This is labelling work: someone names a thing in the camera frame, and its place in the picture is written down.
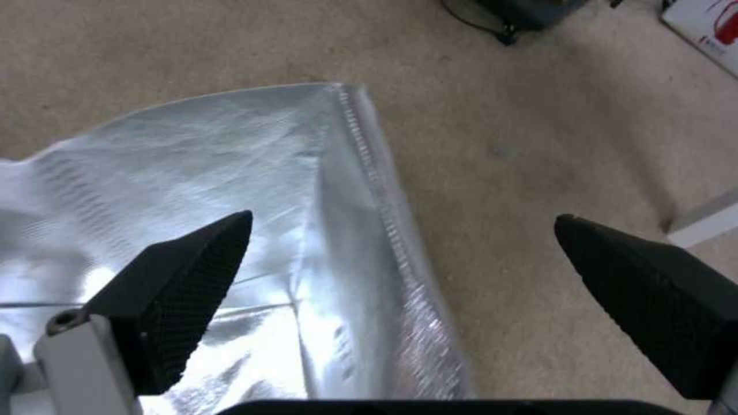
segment crinkled foil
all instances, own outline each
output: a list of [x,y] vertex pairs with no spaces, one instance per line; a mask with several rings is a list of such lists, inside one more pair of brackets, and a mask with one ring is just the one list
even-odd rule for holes
[[250,209],[251,244],[150,414],[248,399],[469,397],[373,107],[334,83],[146,109],[0,162],[0,332],[21,356],[140,250]]

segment black device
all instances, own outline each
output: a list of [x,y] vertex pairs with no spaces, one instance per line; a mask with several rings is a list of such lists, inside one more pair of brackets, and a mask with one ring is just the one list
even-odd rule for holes
[[[250,212],[235,213],[180,239],[152,245],[83,307],[82,316],[110,320],[136,394],[160,394],[179,380],[233,281],[251,226]],[[712,399],[714,408],[723,411],[716,414],[735,414],[738,372],[731,369],[738,356],[738,286],[672,245],[572,215],[560,216],[554,230],[590,293],[677,391],[687,399]],[[247,402],[221,415],[410,411],[676,414],[633,401],[475,400]]]

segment textured rubber grip pad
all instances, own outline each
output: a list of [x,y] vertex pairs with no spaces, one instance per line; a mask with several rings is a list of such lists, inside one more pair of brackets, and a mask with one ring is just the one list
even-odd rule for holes
[[234,213],[144,249],[85,307],[107,317],[136,394],[182,377],[241,265],[251,212]]
[[584,285],[688,399],[714,399],[738,352],[738,286],[685,250],[559,216]]

